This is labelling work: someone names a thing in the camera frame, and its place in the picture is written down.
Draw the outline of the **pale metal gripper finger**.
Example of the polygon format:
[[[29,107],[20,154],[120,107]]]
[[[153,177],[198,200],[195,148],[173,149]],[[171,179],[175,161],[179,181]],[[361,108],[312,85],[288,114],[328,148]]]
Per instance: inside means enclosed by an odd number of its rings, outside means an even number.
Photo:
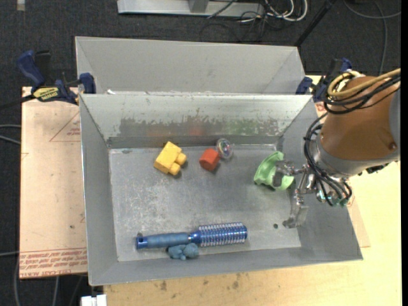
[[[277,161],[275,164],[275,174],[273,176],[273,186],[290,186],[295,175],[301,172],[291,161]]]
[[[290,198],[290,204],[289,217],[282,224],[285,228],[298,228],[305,223],[309,206],[304,203],[303,197],[298,194]]]

